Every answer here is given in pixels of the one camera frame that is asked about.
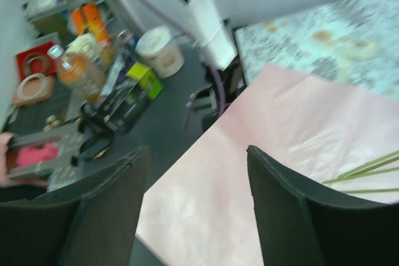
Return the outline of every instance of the person's hand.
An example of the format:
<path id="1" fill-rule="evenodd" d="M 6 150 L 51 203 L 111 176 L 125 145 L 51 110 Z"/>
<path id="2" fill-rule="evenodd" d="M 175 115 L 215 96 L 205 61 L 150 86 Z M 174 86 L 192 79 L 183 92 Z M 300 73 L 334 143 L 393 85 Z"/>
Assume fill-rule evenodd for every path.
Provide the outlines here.
<path id="1" fill-rule="evenodd" d="M 48 182 L 43 180 L 33 179 L 29 181 L 19 182 L 7 178 L 6 154 L 8 150 L 8 143 L 13 136 L 14 135 L 12 133 L 8 132 L 0 134 L 0 188 L 8 188 L 24 184 L 47 187 Z"/>

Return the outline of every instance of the marble surface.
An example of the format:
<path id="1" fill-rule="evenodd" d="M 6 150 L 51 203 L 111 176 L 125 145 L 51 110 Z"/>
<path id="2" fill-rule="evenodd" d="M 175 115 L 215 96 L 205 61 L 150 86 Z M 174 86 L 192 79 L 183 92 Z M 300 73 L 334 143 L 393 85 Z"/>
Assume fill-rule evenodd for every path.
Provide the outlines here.
<path id="1" fill-rule="evenodd" d="M 268 62 L 399 100 L 399 0 L 342 0 L 236 31 L 246 80 Z"/>

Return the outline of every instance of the dark gray table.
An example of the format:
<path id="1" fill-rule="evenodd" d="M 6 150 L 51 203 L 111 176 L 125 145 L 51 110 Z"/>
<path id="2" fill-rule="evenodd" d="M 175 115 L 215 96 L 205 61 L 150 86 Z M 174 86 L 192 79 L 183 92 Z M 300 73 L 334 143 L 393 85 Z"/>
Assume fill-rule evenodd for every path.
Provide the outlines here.
<path id="1" fill-rule="evenodd" d="M 99 160 L 79 167 L 78 176 L 88 176 L 107 167 L 137 146 L 150 148 L 151 170 L 147 180 L 150 188 L 196 141 L 183 134 L 182 123 L 190 95 L 206 86 L 204 69 L 198 54 L 187 45 L 181 46 L 185 64 L 174 76 L 162 80 L 163 90 L 150 105 L 132 131 L 115 138 L 112 149 Z M 200 119 L 191 114 L 190 131 L 201 133 Z M 139 240 L 135 240 L 130 265 L 163 265 Z"/>

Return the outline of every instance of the green stick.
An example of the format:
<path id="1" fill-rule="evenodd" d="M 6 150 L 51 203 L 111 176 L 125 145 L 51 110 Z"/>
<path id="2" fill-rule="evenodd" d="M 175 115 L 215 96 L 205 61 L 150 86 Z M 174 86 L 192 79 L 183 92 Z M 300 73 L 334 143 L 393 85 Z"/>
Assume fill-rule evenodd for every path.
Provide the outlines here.
<path id="1" fill-rule="evenodd" d="M 391 157 L 398 156 L 398 155 L 399 155 L 399 151 L 396 151 L 396 152 L 393 152 L 391 154 L 385 155 L 385 156 L 383 156 L 381 158 L 378 158 L 376 160 L 373 160 L 373 161 L 365 163 L 365 164 L 363 164 L 361 166 L 358 166 L 357 168 L 354 168 L 351 171 L 347 171 L 346 173 L 341 174 L 340 176 L 338 176 L 338 178 L 351 176 L 351 175 L 353 175 L 355 173 L 358 173 L 359 171 L 361 171 L 361 170 L 363 170 L 365 168 L 368 168 L 369 166 L 373 166 L 376 163 L 381 163 L 381 162 L 383 162 L 383 161 L 385 161 L 385 160 L 387 160 L 387 159 L 389 159 Z"/>
<path id="2" fill-rule="evenodd" d="M 359 193 L 379 193 L 379 192 L 398 192 L 398 191 L 399 191 L 399 188 L 344 190 L 341 192 L 347 193 L 347 194 L 359 194 Z"/>
<path id="3" fill-rule="evenodd" d="M 353 179 L 357 179 L 357 178 L 373 176 L 375 174 L 390 173 L 392 171 L 399 171 L 399 166 L 396 167 L 396 168 L 381 169 L 379 171 L 369 171 L 369 172 L 364 173 L 364 174 L 353 175 L 353 176 L 350 176 L 350 177 L 343 177 L 343 178 L 338 177 L 337 179 L 326 180 L 326 181 L 323 182 L 323 184 L 331 184 L 331 183 L 336 183 L 336 182 L 353 180 Z"/>

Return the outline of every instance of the pink object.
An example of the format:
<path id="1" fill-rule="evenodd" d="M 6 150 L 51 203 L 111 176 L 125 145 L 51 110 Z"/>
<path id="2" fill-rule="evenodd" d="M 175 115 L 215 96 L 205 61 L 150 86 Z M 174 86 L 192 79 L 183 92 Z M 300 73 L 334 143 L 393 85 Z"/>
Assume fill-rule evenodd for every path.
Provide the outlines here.
<path id="1" fill-rule="evenodd" d="M 269 64 L 146 192 L 137 236 L 167 265 L 261 266 L 247 147 L 322 182 L 399 150 L 398 117 L 399 102 Z M 399 173 L 332 187 L 399 188 Z"/>
<path id="2" fill-rule="evenodd" d="M 17 167 L 27 166 L 40 161 L 48 161 L 56 158 L 58 148 L 51 144 L 45 144 L 43 148 L 38 149 L 35 146 L 29 146 L 19 150 L 17 157 Z"/>

